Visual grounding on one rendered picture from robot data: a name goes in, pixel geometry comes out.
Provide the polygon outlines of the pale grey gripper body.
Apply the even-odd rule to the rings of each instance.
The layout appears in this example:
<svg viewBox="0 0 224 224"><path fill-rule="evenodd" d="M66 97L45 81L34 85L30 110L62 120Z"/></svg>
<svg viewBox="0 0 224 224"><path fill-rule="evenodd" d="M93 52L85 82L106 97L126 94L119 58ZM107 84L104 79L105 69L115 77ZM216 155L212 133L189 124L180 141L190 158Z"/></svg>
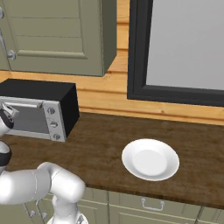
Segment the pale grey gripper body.
<svg viewBox="0 0 224 224"><path fill-rule="evenodd" d="M11 107L10 105L5 104L4 102L1 102L1 101L0 101L0 104L1 104L1 108L7 111L12 117L16 117L19 114L19 111Z"/></svg>

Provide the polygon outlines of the toaster oven glass door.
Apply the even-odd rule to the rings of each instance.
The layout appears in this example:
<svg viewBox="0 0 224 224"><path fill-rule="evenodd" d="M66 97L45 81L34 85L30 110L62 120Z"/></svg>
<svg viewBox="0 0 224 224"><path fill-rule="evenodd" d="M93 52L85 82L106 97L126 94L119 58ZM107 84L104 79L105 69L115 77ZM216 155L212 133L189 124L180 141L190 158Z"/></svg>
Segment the toaster oven glass door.
<svg viewBox="0 0 224 224"><path fill-rule="evenodd" d="M12 117L3 110L6 117L12 122L11 128L0 128L0 135L13 135L21 137L35 137L49 139L49 129L44 110L41 108L13 107L19 111L16 117Z"/></svg>

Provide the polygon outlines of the black and silver toaster oven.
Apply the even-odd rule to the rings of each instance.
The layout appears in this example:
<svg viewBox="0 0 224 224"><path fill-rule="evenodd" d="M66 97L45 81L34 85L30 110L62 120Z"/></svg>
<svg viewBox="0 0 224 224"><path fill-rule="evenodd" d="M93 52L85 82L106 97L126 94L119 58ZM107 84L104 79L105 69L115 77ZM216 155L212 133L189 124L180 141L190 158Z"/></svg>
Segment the black and silver toaster oven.
<svg viewBox="0 0 224 224"><path fill-rule="evenodd" d="M7 79L0 83L0 100L7 102L42 102L42 109L52 141L65 142L80 117L76 86L74 83ZM54 108L53 115L48 108ZM50 126L56 122L58 127ZM60 139L53 138L59 134Z"/></svg>

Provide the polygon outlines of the white round plate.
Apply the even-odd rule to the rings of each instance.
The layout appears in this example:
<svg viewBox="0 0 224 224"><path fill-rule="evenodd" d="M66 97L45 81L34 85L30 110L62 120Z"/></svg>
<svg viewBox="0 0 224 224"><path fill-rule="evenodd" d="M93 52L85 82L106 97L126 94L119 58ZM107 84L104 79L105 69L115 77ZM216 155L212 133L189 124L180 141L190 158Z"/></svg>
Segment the white round plate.
<svg viewBox="0 0 224 224"><path fill-rule="evenodd" d="M122 163L131 174L140 179L162 181L178 171L179 156L168 144L143 138L125 146Z"/></svg>

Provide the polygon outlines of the olive green drawer front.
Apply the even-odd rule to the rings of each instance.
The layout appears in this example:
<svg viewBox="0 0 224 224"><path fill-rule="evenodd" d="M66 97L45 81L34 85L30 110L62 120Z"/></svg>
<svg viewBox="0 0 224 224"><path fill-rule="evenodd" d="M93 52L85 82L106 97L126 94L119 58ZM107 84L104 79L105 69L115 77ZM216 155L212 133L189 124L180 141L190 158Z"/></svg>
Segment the olive green drawer front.
<svg viewBox="0 0 224 224"><path fill-rule="evenodd" d="M144 209L141 198L147 207L160 207L163 201L164 210ZM109 192L108 204L111 224L194 224L200 212L200 206L121 192Z"/></svg>
<svg viewBox="0 0 224 224"><path fill-rule="evenodd" d="M203 207L198 218L200 224L224 224L224 209Z"/></svg>

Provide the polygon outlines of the black framed window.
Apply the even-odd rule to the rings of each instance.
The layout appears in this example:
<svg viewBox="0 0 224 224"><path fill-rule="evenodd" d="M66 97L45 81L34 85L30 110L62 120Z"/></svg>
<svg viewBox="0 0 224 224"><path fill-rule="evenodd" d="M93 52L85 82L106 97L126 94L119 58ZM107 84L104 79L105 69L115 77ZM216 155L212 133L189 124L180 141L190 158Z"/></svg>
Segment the black framed window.
<svg viewBox="0 0 224 224"><path fill-rule="evenodd" d="M224 0L130 0L127 97L224 108Z"/></svg>

